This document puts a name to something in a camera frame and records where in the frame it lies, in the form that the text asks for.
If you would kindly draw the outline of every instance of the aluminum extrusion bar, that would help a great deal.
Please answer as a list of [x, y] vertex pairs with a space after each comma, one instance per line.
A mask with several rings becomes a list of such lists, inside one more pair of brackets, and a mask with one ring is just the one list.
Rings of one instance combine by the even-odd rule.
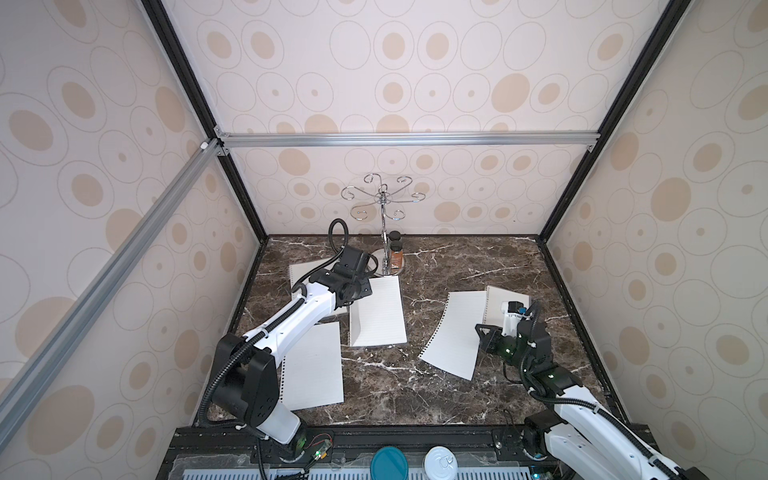
[[220, 152], [218, 140], [209, 139], [205, 149], [198, 151], [187, 162], [61, 319], [43, 346], [24, 365], [0, 402], [0, 452], [13, 439], [56, 375], [120, 289], [125, 278], [187, 196], [203, 169]]
[[221, 134], [227, 148], [374, 147], [404, 145], [594, 145], [596, 131], [411, 132], [401, 134]]

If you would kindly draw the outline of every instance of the jar lid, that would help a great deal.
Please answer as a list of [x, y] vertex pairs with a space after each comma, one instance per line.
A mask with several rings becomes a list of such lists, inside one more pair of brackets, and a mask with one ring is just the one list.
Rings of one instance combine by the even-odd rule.
[[424, 472], [429, 480], [453, 480], [458, 473], [456, 457], [446, 447], [435, 447], [424, 458]]
[[384, 447], [376, 452], [371, 461], [373, 480], [407, 480], [408, 461], [395, 447]]

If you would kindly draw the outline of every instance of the white lid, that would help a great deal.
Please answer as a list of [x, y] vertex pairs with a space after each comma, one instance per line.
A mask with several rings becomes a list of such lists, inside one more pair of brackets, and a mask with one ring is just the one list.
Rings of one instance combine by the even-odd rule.
[[453, 480], [458, 473], [456, 457], [446, 447], [434, 447], [424, 458], [424, 472], [429, 480]]

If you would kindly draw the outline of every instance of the metal hook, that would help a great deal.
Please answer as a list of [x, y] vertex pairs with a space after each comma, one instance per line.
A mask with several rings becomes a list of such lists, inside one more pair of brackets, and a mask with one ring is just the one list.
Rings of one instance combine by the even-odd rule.
[[369, 197], [376, 197], [376, 195], [373, 195], [373, 194], [369, 194], [368, 192], [366, 192], [366, 191], [365, 191], [365, 190], [363, 190], [362, 188], [358, 188], [358, 187], [355, 187], [354, 185], [347, 185], [346, 187], [344, 187], [344, 188], [343, 188], [343, 190], [341, 190], [341, 198], [343, 198], [344, 200], [354, 200], [354, 199], [355, 199], [355, 194], [353, 194], [353, 193], [351, 192], [351, 190], [352, 190], [353, 188], [354, 188], [355, 190], [358, 190], [358, 191], [361, 191], [361, 192], [363, 192], [365, 195], [368, 195]]
[[399, 194], [400, 192], [405, 190], [410, 184], [413, 183], [413, 179], [411, 177], [406, 176], [406, 175], [402, 175], [401, 177], [397, 177], [397, 183], [404, 184], [405, 182], [408, 182], [408, 183], [403, 185], [402, 187], [400, 187], [398, 190], [393, 191], [392, 193], [390, 193], [390, 195], [397, 195], [397, 194]]
[[387, 218], [389, 218], [390, 220], [402, 220], [403, 218], [406, 217], [406, 212], [400, 210], [399, 208], [395, 209], [395, 211], [392, 212], [392, 214], [395, 215], [395, 216], [394, 217], [390, 217], [388, 214], [384, 214], [384, 215]]
[[353, 205], [352, 208], [349, 209], [349, 215], [358, 221], [364, 221], [368, 218], [368, 212], [366, 210], [360, 210], [363, 207], [369, 207], [373, 204], [364, 204], [364, 205]]
[[382, 182], [382, 176], [381, 176], [381, 175], [379, 175], [379, 174], [367, 174], [367, 175], [366, 175], [366, 176], [365, 176], [365, 177], [362, 179], [362, 181], [366, 182], [367, 184], [372, 184], [372, 183], [373, 183], [373, 178], [374, 178], [374, 177], [378, 177], [378, 178], [379, 178], [379, 186], [381, 186], [383, 182]]
[[425, 198], [427, 198], [426, 194], [422, 192], [414, 192], [411, 194], [411, 198], [414, 198], [415, 200], [391, 200], [390, 203], [392, 204], [416, 204]]

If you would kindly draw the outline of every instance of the perforated panel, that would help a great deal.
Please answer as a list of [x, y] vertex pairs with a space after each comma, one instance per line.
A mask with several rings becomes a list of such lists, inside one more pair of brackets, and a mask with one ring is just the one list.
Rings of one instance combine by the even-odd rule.
[[[270, 471], [269, 480], [279, 475], [296, 473], [296, 469]], [[184, 472], [184, 480], [260, 480], [257, 468], [239, 469], [190, 469]], [[345, 468], [333, 472], [327, 468], [315, 468], [309, 480], [371, 480], [367, 468]], [[409, 480], [428, 480], [423, 468], [410, 468]], [[459, 467], [457, 480], [531, 480], [527, 467]]]

